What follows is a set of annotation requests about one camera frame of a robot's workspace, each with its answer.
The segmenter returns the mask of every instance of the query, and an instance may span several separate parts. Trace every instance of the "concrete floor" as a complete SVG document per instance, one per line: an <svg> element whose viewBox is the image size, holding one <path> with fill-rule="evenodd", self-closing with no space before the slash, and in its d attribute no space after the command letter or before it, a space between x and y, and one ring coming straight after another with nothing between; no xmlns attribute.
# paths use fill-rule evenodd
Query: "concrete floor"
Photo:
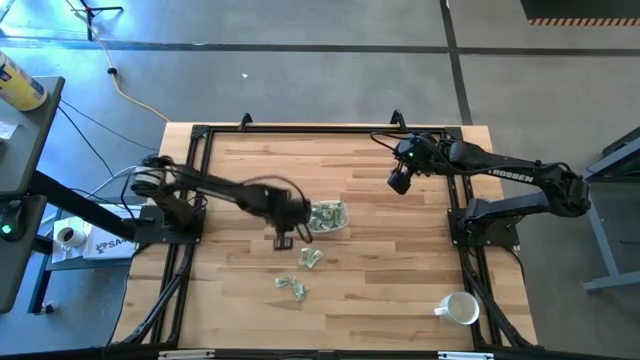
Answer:
<svg viewBox="0 0 640 360"><path fill-rule="evenodd" d="M518 0L449 2L459 46L640 46L640 28L532 28ZM105 38L122 41L446 45L438 0L192 0L189 6L167 0L162 9L155 3L126 2L125 12L104 13L96 26ZM85 36L82 22L53 0L16 0L0 30L10 36ZM118 96L101 51L2 50L32 75L64 76L63 98L90 116L159 146L164 122ZM112 57L124 90L174 121L239 121L248 111L256 121L383 123L399 108L410 123L461 123L448 55L113 51ZM582 171L604 146L640 123L637 57L463 56L461 64L473 123L490 126L495 150L504 154L566 161ZM69 114L114 170L149 153ZM63 141L65 136L75 142ZM108 177L96 160L58 116L39 169L91 190ZM121 187L116 183L101 194L114 196ZM507 196L529 190L507 182L504 188ZM640 286L582 291L583 281L605 275L587 219L537 215L518 230L539 342L554 350L637 358ZM623 259L632 268L640 254L622 252L635 260ZM38 263L30 261L18 305L0 315L0 353L104 345L120 310L126 269L54 274L47 300L60 311L34 317L24 312Z"/></svg>

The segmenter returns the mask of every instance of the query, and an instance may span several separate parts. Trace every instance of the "white mug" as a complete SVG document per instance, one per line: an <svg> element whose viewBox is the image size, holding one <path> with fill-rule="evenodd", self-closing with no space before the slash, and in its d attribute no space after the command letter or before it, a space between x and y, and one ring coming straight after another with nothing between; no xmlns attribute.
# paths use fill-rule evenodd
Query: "white mug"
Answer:
<svg viewBox="0 0 640 360"><path fill-rule="evenodd" d="M85 240L87 240L87 234L82 230L74 229L72 227L65 227L58 231L58 234L56 235L56 241L62 245L65 250L72 247L78 247L84 244Z"/></svg>
<svg viewBox="0 0 640 360"><path fill-rule="evenodd" d="M433 312L456 324L471 325L480 316L480 306L473 295L461 291L442 299L440 307Z"/></svg>

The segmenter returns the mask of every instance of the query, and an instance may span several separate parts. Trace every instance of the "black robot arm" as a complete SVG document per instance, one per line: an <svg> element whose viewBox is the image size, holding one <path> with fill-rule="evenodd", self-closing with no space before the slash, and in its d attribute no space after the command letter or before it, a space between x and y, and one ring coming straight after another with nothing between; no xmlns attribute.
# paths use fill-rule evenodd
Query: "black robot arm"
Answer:
<svg viewBox="0 0 640 360"><path fill-rule="evenodd" d="M147 158L135 172L136 177L131 189L139 196L151 198L164 212L165 226L178 231L194 221L195 209L186 200L179 199L174 194L179 190L189 190L235 203L241 210L265 219L276 230L274 248L277 250L292 247L292 239L286 237L285 233L294 229L298 230L304 240L312 240L308 230L305 237L298 227L303 225L306 229L311 214L310 201L302 192L300 198L293 198L288 189L251 180L234 182L210 174L202 175L192 167L173 163L167 156ZM173 175L172 182L167 182L167 173ZM277 176L255 180L263 178L288 181Z"/></svg>
<svg viewBox="0 0 640 360"><path fill-rule="evenodd" d="M550 212L561 217L584 215L590 208L589 185L564 163L527 161L491 154L462 140L436 140L430 134L400 139L393 154L398 166L389 185L399 194L409 189L416 175L486 174L539 187L542 193L501 202L476 199L469 204L469 219L490 219Z"/></svg>

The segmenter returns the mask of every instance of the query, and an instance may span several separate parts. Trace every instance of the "mug handle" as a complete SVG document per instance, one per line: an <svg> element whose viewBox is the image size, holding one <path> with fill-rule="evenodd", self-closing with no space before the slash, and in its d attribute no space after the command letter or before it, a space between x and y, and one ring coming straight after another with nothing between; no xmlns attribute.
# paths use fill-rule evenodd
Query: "mug handle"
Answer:
<svg viewBox="0 0 640 360"><path fill-rule="evenodd" d="M433 309L433 313L438 315L438 316L446 315L447 314L447 308L446 307L435 308L435 309Z"/></svg>

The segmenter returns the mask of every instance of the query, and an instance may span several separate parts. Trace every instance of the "butcher block tabletop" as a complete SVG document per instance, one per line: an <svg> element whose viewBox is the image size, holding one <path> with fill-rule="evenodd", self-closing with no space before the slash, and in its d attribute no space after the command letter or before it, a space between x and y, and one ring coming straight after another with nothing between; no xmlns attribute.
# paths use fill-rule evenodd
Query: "butcher block tabletop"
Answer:
<svg viewBox="0 0 640 360"><path fill-rule="evenodd" d="M193 125L167 124L160 154L184 163ZM487 127L462 130L465 141L492 150ZM396 140L384 141L394 145ZM195 164L200 164L202 148L201 143ZM237 181L269 174L287 177L312 201L345 202L349 224L316 236L313 246L325 256L313 270L303 270L297 261L301 248L309 245L297 235L293 250L273 251L274 231L264 220L210 199L179 346L472 349L468 327L433 315L442 298L463 290L458 252L450 245L446 179L414 176L411 189L401 196L386 183L395 165L390 151L367 134L216 134L210 173ZM476 197L502 198L497 178L478 175L472 184ZM464 207L463 194L459 196ZM154 304L167 248L152 245L133 259L114 342L129 335ZM501 248L487 248L486 253L494 298L521 334L535 343L518 263ZM275 278L283 276L295 276L308 287L303 302L296 302L290 287L274 286ZM172 314L173 302L164 336ZM484 313L481 323L489 339Z"/></svg>

